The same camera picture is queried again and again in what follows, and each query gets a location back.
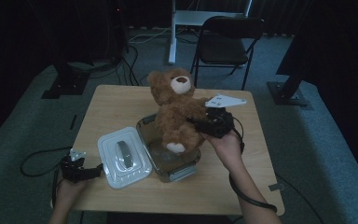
white lid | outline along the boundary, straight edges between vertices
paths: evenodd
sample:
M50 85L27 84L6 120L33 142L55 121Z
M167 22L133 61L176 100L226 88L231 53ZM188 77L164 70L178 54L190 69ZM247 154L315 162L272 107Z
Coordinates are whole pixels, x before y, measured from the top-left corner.
M121 189L153 171L144 145L135 128L127 127L102 136L98 149L109 185Z

human hand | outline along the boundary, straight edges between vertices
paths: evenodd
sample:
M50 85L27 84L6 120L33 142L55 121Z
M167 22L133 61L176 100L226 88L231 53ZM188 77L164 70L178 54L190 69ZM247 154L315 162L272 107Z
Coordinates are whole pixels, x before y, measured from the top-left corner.
M211 143L220 161L230 172L243 167L240 140L234 131L222 138L215 138L205 133L202 136Z
M76 184L64 179L57 187L57 197L55 207L69 211L74 205L76 199L87 186L90 180L83 180Z

black chair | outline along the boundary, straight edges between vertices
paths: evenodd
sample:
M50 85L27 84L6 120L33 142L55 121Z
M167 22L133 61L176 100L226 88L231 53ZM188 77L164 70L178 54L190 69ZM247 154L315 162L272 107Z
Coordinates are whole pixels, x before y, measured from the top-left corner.
M264 32L264 21L257 18L211 17L200 28L200 37L190 73L196 68L197 87L199 67L233 67L229 73L246 64L241 90L244 89L252 61L255 43Z

teddy bear foot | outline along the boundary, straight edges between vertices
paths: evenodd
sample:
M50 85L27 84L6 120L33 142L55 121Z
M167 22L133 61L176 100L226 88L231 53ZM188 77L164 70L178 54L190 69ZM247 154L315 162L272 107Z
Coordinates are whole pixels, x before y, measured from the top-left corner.
M180 143L178 143L178 144L169 143L169 144L167 144L167 149L174 153L181 153L186 150L185 147Z

teddy bear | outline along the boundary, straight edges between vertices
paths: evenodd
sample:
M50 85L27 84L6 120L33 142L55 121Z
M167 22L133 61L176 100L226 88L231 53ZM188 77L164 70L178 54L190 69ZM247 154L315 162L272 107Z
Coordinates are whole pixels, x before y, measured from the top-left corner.
M147 76L151 93L159 105L155 122L162 145L176 154L185 155L205 141L187 118L207 119L205 103L209 99L193 98L196 88L190 76L180 67L165 72L152 71Z

